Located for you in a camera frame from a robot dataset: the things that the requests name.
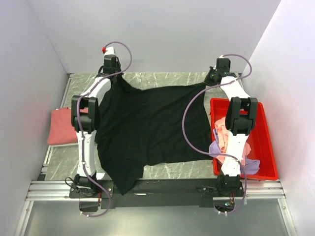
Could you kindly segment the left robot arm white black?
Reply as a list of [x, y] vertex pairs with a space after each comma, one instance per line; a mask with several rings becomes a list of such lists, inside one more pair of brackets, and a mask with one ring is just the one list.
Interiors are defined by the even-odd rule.
[[104, 55], [103, 66], [100, 67], [92, 85], [81, 95], [71, 98], [71, 125], [78, 139], [79, 164], [75, 182], [81, 185], [81, 192], [88, 198], [98, 193], [96, 168], [94, 161], [95, 135], [100, 125], [99, 102], [117, 80], [117, 72], [121, 64], [114, 53]]

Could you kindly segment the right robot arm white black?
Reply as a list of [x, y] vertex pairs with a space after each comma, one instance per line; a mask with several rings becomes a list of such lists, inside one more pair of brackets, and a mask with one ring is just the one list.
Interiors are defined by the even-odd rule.
[[229, 99], [228, 110], [222, 122], [213, 130], [215, 140], [209, 146], [209, 154], [222, 163], [216, 191], [227, 196], [241, 186], [240, 177], [247, 157], [247, 139], [254, 129], [258, 100], [250, 97], [240, 85], [240, 75], [230, 72], [230, 59], [220, 56], [210, 67], [204, 83], [220, 85]]

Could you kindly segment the black t-shirt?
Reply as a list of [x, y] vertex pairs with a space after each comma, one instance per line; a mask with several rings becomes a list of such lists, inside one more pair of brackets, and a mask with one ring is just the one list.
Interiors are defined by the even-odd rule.
[[95, 142], [102, 169], [127, 193], [144, 167], [206, 159], [211, 129], [203, 83], [140, 90], [119, 78], [100, 106]]

